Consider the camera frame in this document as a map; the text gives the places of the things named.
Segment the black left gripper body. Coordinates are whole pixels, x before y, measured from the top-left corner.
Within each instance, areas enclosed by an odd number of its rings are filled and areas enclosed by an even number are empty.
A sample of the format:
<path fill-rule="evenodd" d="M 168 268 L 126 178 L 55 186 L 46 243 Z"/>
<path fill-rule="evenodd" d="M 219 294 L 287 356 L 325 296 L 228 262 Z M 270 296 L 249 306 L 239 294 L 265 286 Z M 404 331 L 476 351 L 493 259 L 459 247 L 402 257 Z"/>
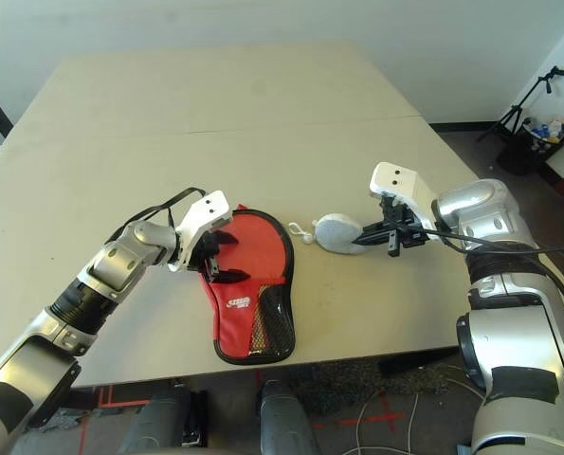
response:
<path fill-rule="evenodd" d="M 191 271 L 199 272 L 207 281 L 212 281 L 218 271 L 215 256 L 218 254 L 218 241 L 212 232 L 205 232 L 191 253 Z"/>

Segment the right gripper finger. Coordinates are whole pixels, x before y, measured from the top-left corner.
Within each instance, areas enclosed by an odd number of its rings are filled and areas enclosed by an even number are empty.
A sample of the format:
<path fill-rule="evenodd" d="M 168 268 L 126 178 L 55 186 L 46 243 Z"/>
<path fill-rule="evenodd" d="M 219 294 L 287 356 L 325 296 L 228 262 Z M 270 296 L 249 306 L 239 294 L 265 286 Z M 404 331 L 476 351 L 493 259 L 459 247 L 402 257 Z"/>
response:
<path fill-rule="evenodd" d="M 386 244 L 395 232 L 393 225 L 388 223 L 373 223 L 365 226 L 361 233 L 353 240 L 359 246 L 377 246 Z"/>

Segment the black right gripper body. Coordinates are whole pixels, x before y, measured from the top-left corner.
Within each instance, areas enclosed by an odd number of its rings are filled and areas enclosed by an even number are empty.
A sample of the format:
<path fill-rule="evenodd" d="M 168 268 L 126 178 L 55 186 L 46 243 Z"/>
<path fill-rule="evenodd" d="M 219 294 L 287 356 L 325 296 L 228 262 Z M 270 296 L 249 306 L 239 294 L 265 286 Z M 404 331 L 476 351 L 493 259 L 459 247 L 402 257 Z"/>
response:
<path fill-rule="evenodd" d="M 388 254 L 398 257 L 401 248 L 422 246 L 428 236 L 421 231 L 419 218 L 405 203 L 396 202 L 394 197 L 383 196 L 380 202 L 383 226 L 388 233 Z"/>

